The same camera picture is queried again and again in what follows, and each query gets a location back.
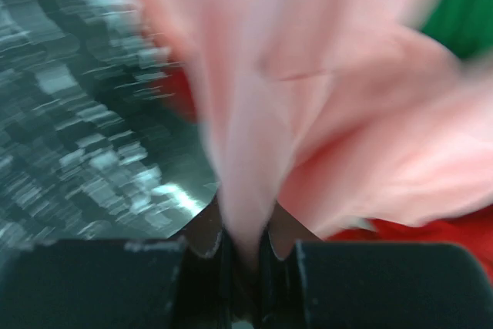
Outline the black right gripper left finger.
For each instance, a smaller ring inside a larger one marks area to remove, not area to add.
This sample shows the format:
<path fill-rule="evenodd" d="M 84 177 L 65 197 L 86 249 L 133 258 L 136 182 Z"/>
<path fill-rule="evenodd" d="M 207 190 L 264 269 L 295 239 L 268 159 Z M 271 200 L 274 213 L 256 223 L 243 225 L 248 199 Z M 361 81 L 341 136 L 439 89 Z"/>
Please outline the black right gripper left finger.
<path fill-rule="evenodd" d="M 216 201 L 167 239 L 17 244 L 1 252 L 1 326 L 229 328 L 230 247 Z"/>

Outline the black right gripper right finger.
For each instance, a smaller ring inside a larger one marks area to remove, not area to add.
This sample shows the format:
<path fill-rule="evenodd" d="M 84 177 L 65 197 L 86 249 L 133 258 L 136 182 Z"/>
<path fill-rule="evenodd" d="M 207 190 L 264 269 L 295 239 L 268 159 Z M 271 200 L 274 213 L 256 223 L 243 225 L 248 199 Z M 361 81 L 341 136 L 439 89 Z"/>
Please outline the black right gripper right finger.
<path fill-rule="evenodd" d="M 492 289 L 462 247 L 324 242 L 276 206 L 260 245 L 257 325 L 490 328 Z"/>

